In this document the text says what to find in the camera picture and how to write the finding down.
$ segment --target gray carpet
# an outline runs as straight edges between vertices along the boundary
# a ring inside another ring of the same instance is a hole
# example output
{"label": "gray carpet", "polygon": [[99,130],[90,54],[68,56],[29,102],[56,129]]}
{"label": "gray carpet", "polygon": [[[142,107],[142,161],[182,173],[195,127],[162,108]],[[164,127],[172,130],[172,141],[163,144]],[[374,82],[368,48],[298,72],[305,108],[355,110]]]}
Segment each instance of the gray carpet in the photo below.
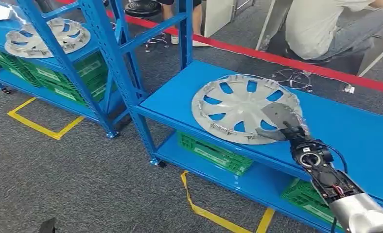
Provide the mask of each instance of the gray carpet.
{"label": "gray carpet", "polygon": [[[213,37],[253,48],[267,8],[268,1],[258,0]],[[135,34],[143,29],[131,26],[131,30]],[[151,53],[138,48],[136,53],[150,92],[178,72],[176,46],[158,46]],[[197,48],[194,57],[265,77],[283,68],[215,48]],[[353,70],[340,65],[334,68]],[[367,76],[383,80],[383,59]],[[383,93],[356,87],[352,95],[339,91],[337,81],[318,76],[313,84],[316,95],[383,114]],[[6,114],[29,98],[19,92],[0,92],[0,233],[34,233],[42,221],[54,216],[60,233],[229,232],[192,212],[179,178],[181,169],[149,165],[133,123],[110,140],[99,125],[84,120],[61,140],[54,140]],[[19,113],[53,130],[77,117],[40,100]],[[157,143],[171,131],[155,122],[149,125]],[[255,231],[265,207],[192,174],[188,181],[195,204]],[[276,213],[269,232],[316,231]]]}

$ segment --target robotic arm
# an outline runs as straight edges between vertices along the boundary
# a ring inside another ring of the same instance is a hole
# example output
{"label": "robotic arm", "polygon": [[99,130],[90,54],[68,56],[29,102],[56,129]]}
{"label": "robotic arm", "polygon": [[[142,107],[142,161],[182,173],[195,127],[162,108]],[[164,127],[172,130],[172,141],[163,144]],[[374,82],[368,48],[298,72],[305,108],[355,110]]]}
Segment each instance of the robotic arm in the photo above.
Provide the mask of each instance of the robotic arm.
{"label": "robotic arm", "polygon": [[273,123],[281,130],[272,133],[258,128],[257,133],[274,140],[290,141],[292,158],[310,174],[313,187],[345,232],[383,233],[383,208],[346,174],[346,166],[345,172],[333,167],[331,147],[307,135],[307,126],[287,105],[275,102],[263,112],[274,119]]}

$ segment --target shelf board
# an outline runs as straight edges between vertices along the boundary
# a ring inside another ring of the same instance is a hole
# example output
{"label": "shelf board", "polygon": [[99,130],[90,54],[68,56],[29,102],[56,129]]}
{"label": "shelf board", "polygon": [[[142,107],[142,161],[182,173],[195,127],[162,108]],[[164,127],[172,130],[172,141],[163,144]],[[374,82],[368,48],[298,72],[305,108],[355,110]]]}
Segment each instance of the shelf board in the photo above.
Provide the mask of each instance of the shelf board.
{"label": "shelf board", "polygon": [[323,232],[330,232],[331,225],[329,223],[280,198],[280,194],[293,181],[293,176],[257,162],[254,162],[246,173],[236,176],[234,173],[181,148],[177,143],[175,133],[169,136],[160,146],[157,155],[164,161],[198,174],[254,201],[270,206],[311,227]]}
{"label": "shelf board", "polygon": [[[233,73],[236,72],[195,61],[135,109],[172,128],[309,180],[310,176],[293,161],[288,142],[268,145],[230,143],[207,133],[194,120],[191,102],[195,93],[208,82]],[[300,99],[303,116],[313,136],[341,151],[349,165],[351,178],[383,206],[383,116],[291,91]],[[333,156],[334,165],[343,169],[340,159],[334,153]]]}
{"label": "shelf board", "polygon": [[[64,108],[78,115],[88,117],[94,121],[99,121],[95,113],[90,110],[88,107],[78,104],[68,98],[65,98],[61,95],[57,95],[52,91],[47,90],[44,87],[34,87],[20,77],[12,74],[11,72],[0,69],[0,82],[13,87],[14,89],[25,92],[31,96],[35,96],[42,100],[45,100],[51,104],[54,104],[60,108]],[[121,95],[118,91],[112,93],[110,97],[110,108],[115,109],[117,106],[123,103]],[[105,101],[104,99],[99,102],[99,105],[104,108]]]}
{"label": "shelf board", "polygon": [[[21,11],[21,9],[17,6],[12,6],[13,9],[16,10],[16,12],[20,15],[21,18],[26,19],[24,16],[24,13]],[[5,35],[12,30],[19,30],[21,28],[20,22],[14,17],[14,15],[11,16],[9,20],[1,20],[0,21],[0,51],[5,52],[4,44],[5,44]],[[90,41],[81,49],[67,54],[68,58],[71,60],[71,62],[76,62],[78,60],[84,59],[90,54],[94,53],[98,50],[98,43],[95,38],[94,33],[91,33],[91,39]],[[25,61],[34,63],[36,65],[40,65],[43,67],[47,67],[49,69],[55,70],[55,71],[63,71],[64,68],[59,65],[59,63],[56,61],[55,58],[41,58],[41,59],[29,59],[29,58],[21,58]]]}

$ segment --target shoe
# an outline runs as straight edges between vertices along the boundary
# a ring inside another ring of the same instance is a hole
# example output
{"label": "shoe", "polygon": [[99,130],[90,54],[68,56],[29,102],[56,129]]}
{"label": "shoe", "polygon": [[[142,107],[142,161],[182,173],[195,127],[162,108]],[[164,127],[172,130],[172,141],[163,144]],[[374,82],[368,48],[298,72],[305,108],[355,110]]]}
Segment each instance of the shoe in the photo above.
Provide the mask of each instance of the shoe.
{"label": "shoe", "polygon": [[178,36],[172,35],[172,44],[174,45],[178,44]]}
{"label": "shoe", "polygon": [[193,41],[193,47],[209,47],[211,45],[208,45],[208,44],[205,44],[205,43],[202,43],[200,41]]}

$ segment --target person's leg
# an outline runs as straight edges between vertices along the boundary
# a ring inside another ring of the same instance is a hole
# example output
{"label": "person's leg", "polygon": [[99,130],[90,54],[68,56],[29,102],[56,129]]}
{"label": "person's leg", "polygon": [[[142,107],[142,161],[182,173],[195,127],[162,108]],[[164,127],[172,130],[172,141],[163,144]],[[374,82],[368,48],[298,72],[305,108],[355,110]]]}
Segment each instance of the person's leg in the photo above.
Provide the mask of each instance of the person's leg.
{"label": "person's leg", "polygon": [[[203,16],[203,7],[202,7],[202,0],[193,0],[193,33],[196,35],[201,35],[201,28],[202,28],[202,16]],[[210,46],[208,44],[199,42],[199,41],[193,41],[193,46],[195,47],[207,47]]]}
{"label": "person's leg", "polygon": [[173,10],[172,10],[172,5],[167,5],[167,4],[161,4],[161,7],[163,8],[163,19],[168,20],[171,17],[173,17]]}
{"label": "person's leg", "polygon": [[[174,0],[157,0],[161,3],[161,7],[163,8],[163,19],[168,20],[171,17],[174,16],[172,5],[174,3]],[[171,35],[171,41],[172,44],[177,45],[178,44],[178,37],[176,35]]]}
{"label": "person's leg", "polygon": [[193,9],[193,33],[196,35],[201,35],[202,28],[202,16],[203,16],[203,7],[202,4],[195,6]]}
{"label": "person's leg", "polygon": [[382,28],[383,8],[380,8],[336,31],[329,50],[314,60],[364,52],[373,45],[372,36]]}

